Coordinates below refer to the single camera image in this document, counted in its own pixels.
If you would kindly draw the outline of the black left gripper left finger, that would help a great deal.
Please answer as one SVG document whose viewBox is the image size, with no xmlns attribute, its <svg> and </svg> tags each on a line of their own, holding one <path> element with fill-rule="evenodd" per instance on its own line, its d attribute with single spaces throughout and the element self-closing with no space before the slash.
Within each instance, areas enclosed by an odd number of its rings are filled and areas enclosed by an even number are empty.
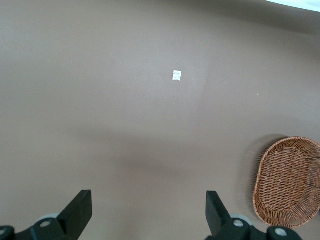
<svg viewBox="0 0 320 240">
<path fill-rule="evenodd" d="M 56 218 L 45 218 L 15 240 L 78 240 L 93 215 L 92 191 L 81 190 Z"/>
</svg>

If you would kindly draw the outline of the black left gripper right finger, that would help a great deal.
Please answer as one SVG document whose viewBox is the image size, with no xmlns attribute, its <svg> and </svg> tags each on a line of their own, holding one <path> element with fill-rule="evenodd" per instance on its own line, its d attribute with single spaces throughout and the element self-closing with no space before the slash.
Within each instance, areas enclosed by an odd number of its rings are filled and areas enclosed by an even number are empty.
<svg viewBox="0 0 320 240">
<path fill-rule="evenodd" d="M 232 218 L 216 191 L 206 192 L 207 240 L 266 240 L 267 234 L 238 217 Z"/>
</svg>

